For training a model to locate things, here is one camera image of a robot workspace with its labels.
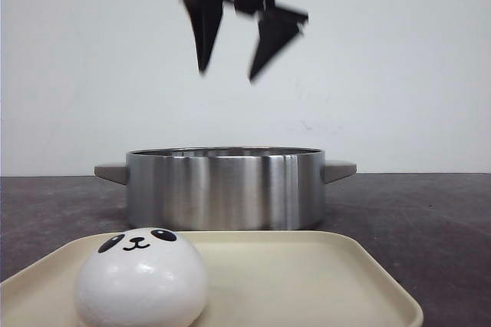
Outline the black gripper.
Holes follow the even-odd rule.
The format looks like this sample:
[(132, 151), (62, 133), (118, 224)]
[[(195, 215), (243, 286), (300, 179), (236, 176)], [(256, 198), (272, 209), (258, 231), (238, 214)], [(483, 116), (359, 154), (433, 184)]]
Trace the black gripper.
[(299, 25), (308, 14), (276, 5), (275, 0), (183, 0), (188, 12), (196, 45), (200, 74), (208, 66), (222, 20), (222, 3), (234, 5), (238, 12), (254, 15), (259, 12), (259, 41), (256, 46), (249, 80), (262, 69), (300, 32)]

